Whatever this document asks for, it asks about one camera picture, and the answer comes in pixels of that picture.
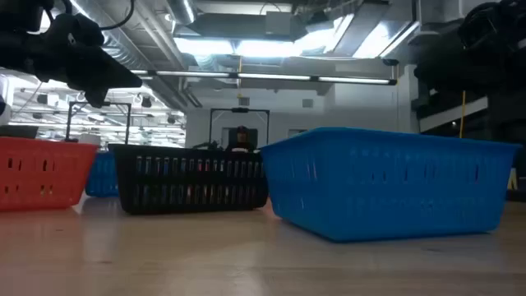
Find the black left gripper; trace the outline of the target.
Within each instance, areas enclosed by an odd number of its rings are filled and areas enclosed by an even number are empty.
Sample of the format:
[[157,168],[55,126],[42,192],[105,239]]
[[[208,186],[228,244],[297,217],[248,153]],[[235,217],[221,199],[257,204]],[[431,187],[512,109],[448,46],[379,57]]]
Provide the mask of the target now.
[[2,35],[1,66],[84,89],[88,103],[104,105],[109,89],[138,88],[142,79],[101,49],[102,35]]

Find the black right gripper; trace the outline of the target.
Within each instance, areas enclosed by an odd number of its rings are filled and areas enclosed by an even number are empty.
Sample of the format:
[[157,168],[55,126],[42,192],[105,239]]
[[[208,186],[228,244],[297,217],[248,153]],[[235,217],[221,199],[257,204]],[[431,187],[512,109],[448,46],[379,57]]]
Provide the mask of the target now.
[[415,77],[435,89],[490,94],[525,87],[525,38],[484,38],[465,48],[443,37],[420,52]]

